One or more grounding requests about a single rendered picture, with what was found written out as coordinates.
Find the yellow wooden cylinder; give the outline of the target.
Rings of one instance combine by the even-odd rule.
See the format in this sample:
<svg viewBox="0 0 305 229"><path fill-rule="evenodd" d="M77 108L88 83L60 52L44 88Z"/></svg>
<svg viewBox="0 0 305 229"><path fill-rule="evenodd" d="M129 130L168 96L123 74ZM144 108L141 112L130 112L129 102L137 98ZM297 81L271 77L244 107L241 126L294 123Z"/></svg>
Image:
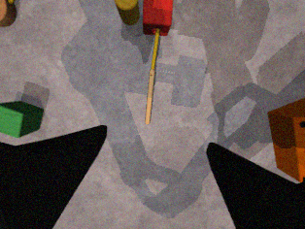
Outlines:
<svg viewBox="0 0 305 229"><path fill-rule="evenodd" d="M138 21L140 16L138 0L115 0L115 3L123 23L133 25Z"/></svg>

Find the green block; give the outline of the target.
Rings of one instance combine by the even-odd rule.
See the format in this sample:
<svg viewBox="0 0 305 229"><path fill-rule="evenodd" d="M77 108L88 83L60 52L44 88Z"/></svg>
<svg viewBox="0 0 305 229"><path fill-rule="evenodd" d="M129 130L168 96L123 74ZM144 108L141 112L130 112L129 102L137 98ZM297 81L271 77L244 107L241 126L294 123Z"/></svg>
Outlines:
<svg viewBox="0 0 305 229"><path fill-rule="evenodd" d="M0 132L19 138L39 131L43 109L13 101L0 103Z"/></svg>

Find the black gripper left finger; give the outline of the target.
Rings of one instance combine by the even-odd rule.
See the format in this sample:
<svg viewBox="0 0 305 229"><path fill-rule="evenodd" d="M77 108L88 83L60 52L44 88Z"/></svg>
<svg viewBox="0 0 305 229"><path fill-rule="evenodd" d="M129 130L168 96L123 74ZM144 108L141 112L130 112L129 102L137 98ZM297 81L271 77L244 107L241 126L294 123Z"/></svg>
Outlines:
<svg viewBox="0 0 305 229"><path fill-rule="evenodd" d="M18 146L0 142L0 229L53 229L106 137L99 125Z"/></svg>

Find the red block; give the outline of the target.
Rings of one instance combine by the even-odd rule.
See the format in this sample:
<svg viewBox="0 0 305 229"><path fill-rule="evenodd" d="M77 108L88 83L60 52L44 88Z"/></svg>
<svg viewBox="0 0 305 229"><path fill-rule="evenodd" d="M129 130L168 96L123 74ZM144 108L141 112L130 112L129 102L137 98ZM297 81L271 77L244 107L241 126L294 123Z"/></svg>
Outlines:
<svg viewBox="0 0 305 229"><path fill-rule="evenodd" d="M143 0L143 33L155 35L156 28L160 29L159 36L167 36L172 25L174 0Z"/></svg>

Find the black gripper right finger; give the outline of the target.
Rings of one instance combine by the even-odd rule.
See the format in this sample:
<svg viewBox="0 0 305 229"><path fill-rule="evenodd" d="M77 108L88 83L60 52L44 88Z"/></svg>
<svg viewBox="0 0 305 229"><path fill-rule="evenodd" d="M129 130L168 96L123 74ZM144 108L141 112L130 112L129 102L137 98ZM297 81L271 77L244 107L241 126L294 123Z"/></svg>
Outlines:
<svg viewBox="0 0 305 229"><path fill-rule="evenodd" d="M305 229L305 187L215 143L207 156L236 229Z"/></svg>

